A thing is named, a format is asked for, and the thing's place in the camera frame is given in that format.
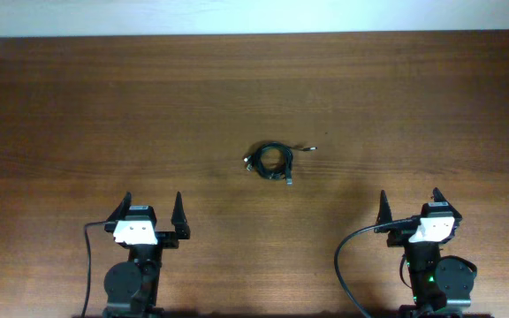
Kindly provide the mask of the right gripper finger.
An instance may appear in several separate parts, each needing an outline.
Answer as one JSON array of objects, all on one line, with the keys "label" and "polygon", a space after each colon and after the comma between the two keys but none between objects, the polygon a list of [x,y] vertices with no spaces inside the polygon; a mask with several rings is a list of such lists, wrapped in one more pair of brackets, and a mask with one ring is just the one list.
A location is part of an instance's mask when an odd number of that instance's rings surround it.
[{"label": "right gripper finger", "polygon": [[438,187],[435,187],[432,191],[432,199],[440,207],[447,207],[453,214],[455,219],[461,219],[462,214],[444,197]]},{"label": "right gripper finger", "polygon": [[376,233],[386,233],[390,230],[392,213],[385,190],[380,192],[379,211],[376,217]]}]

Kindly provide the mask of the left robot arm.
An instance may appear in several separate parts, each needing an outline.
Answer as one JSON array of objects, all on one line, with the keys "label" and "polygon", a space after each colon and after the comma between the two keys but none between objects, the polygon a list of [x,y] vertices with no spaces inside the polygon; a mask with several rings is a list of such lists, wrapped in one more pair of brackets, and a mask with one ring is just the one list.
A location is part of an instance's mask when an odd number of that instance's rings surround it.
[{"label": "left robot arm", "polygon": [[154,208],[133,205],[130,193],[107,218],[104,230],[128,250],[128,258],[105,275],[103,287],[108,299],[103,316],[164,317],[164,310],[156,305],[163,251],[177,249],[181,240],[191,236],[180,193],[176,194],[171,215],[174,229],[158,231],[156,223]]}]

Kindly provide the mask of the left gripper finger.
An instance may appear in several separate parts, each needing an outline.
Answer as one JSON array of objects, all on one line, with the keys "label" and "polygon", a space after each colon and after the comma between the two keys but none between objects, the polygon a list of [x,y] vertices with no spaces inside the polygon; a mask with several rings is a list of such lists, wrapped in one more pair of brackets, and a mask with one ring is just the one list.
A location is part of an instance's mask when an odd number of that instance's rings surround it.
[{"label": "left gripper finger", "polygon": [[191,230],[186,219],[181,192],[177,192],[176,195],[171,224],[174,226],[178,239],[190,239]]},{"label": "left gripper finger", "polygon": [[110,214],[106,221],[117,222],[119,220],[124,220],[126,213],[130,209],[131,205],[132,205],[132,194],[130,192],[126,192],[123,200],[114,209],[114,211]]}]

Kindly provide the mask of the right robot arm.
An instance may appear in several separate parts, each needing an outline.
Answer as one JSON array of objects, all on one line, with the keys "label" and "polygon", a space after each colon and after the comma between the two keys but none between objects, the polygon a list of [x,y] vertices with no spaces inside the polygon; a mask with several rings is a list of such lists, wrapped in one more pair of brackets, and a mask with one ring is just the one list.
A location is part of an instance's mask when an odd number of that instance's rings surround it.
[{"label": "right robot arm", "polygon": [[404,249],[400,267],[408,271],[414,298],[412,305],[399,308],[399,317],[461,317],[471,306],[477,267],[458,256],[441,255],[441,246],[454,238],[462,215],[438,188],[432,198],[419,215],[394,220],[386,192],[380,193],[375,232],[388,235],[388,247]]}]

